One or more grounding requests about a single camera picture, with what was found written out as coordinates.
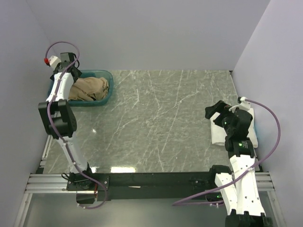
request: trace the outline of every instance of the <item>floor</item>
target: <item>floor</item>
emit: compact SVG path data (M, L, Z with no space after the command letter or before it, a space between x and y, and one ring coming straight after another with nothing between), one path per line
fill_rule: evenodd
M105 106L73 107L82 152L97 172L208 171L229 165L224 147L211 144L205 107L236 104L227 70L116 70ZM44 173L68 171L52 141Z

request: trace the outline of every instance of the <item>blue object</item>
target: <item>blue object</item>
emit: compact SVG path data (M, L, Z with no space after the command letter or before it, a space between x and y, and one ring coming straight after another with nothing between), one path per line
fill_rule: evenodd
M82 107L87 107L87 106L99 106L99 105L105 105L111 95L113 94L114 90L114 79L113 75L106 70L81 70L82 75L80 78L87 78L87 77L96 77L96 78L101 78L104 77L108 81L109 85L109 90L107 96L102 99L102 100L96 100L96 101L75 101L75 100L70 100L68 103L70 106L82 106ZM50 95L51 91L53 88L53 81L51 82L50 88L48 89L48 95Z

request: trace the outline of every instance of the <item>white towel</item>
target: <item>white towel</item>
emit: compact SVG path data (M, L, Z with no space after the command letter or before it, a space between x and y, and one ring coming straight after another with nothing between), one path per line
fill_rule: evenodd
M252 115L252 121L250 124L250 128L248 129L248 137L250 138L254 148L257 148L258 140L257 140L256 132L254 129L254 126L255 126L254 109L251 108L250 110L248 110L248 112ZM217 116L219 116L219 113L215 113L210 118L210 130L211 130L211 134L212 134L212 144L224 146L226 132L225 132L224 128L219 127L218 125L215 125L213 122L213 120L216 119Z

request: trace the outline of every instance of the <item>brown cloth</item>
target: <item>brown cloth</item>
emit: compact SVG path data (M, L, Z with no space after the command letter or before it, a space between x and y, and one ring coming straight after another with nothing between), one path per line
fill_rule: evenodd
M103 77L79 78L72 85L68 99L82 101L101 100L107 96L108 88L108 81Z

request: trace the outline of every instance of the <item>purple hose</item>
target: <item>purple hose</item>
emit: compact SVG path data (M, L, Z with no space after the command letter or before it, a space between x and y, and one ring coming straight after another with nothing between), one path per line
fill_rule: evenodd
M106 202L106 200L107 200L107 188L106 188L102 183L100 183L99 181L97 181L97 180L95 180L95 179L93 179L93 178L87 176L86 174L84 174L84 173L79 169L79 167L77 166L77 163L75 162L75 159L73 158L73 156L72 156L72 154L71 154L71 150L70 150L70 148L68 147L68 144L67 144L66 140L65 140L65 139L63 138L63 136L59 133L59 131L57 130L57 128L56 128L56 126L55 126L55 124L53 123L53 120L52 120L51 105L52 105L52 103L53 103L53 101L54 101L54 99L55 99L55 97L56 97L56 95L57 95L57 93L58 93L58 90L59 90L59 87L60 87L60 83L61 83L61 79L62 79L63 75L67 72L67 70L68 70L74 63L76 63L76 61L79 59L79 56L80 56L80 51L79 51L79 49L78 49L77 46L75 46L74 44L69 43L69 42L59 41L59 42L53 43L52 45L50 45L50 46L47 48L47 51L46 51L46 54L45 54L45 57L46 57L46 58L47 58L47 54L48 54L49 50L51 49L51 47L54 46L54 45L56 45L56 44L59 44L59 43L65 43L65 44L70 44L70 45L72 45L73 47L76 48L78 54L77 54L77 56L76 56L76 59L75 59L71 64L69 64L69 65L63 70L63 72L61 73L61 75L60 75L60 77L59 77L59 80L58 80L58 83L57 83L57 86L56 86L56 89L55 89L55 94L53 95L51 101L49 102L49 104L48 104L48 106L47 106L47 116L48 116L48 120L49 120L49 122L50 122L50 124L51 124L51 126L52 126L52 128L53 128L53 131L54 131L54 132L56 133L56 135L57 135L60 139L62 139L62 141L66 144L65 147L66 147L67 153L68 153L68 155L69 155L70 158L71 158L71 162L72 162L72 163L75 163L74 166L75 166L76 170L77 170L82 176L84 176L85 178L87 178L87 179L89 179L89 180L91 180L91 181L97 183L98 185L100 185L100 186L103 188L103 190L104 190L104 192L105 192L105 197L104 197L104 200L102 201L102 203L100 203L99 205L97 205L97 206L95 206L95 207L85 207L85 206L83 206L83 205L81 205L81 204L79 205L79 206L83 207L84 209L95 209L95 208L101 207L101 206Z
M274 119L275 119L275 121L276 121L277 127L278 127L278 137L277 137L277 140L276 140L276 143L275 143L274 147L271 149L271 151L270 151L263 159L261 159L260 161L254 163L254 164L250 167L250 168L254 168L254 167L258 166L259 164L261 164L262 162L264 162L266 159L268 159L268 158L273 154L273 152L276 150L276 148L277 148L277 146L278 146L278 144L279 144L279 142L280 142L281 127L280 127L280 122L279 122L277 116L276 116L275 113L274 113L271 109L269 109L267 106L265 106L265 105L263 105L263 104L261 104L261 103L252 101L252 100L250 100L250 99L246 99L245 101L248 101L248 102L251 102L251 103L260 105L260 106L264 107L265 109L267 109L267 110L273 115L273 117L274 117ZM229 183L227 183L227 184L225 184L225 185L222 185L222 186L217 187L217 188L213 188L213 189L208 190L208 191L204 191L204 192L200 192L200 193L195 194L195 195L188 196L188 197L186 197L186 198L184 198L184 199L181 199L181 200L179 200L179 201L174 202L172 205L173 205L173 206L178 206L178 205L182 204L183 202L186 202L186 201L191 200L191 199L193 199L193 198L196 198L196 197L198 197L198 196L206 195L206 194L208 194L208 193L212 193L212 192L218 191L218 190L220 190L220 189L226 188L226 187L228 187L228 186L230 186L230 185L235 184L236 182L238 182L238 181L239 181L240 179L242 179L242 178L245 176L245 174L247 174L247 173L248 173L248 170L246 170L244 173L242 173L237 179L233 180L232 182L229 182Z

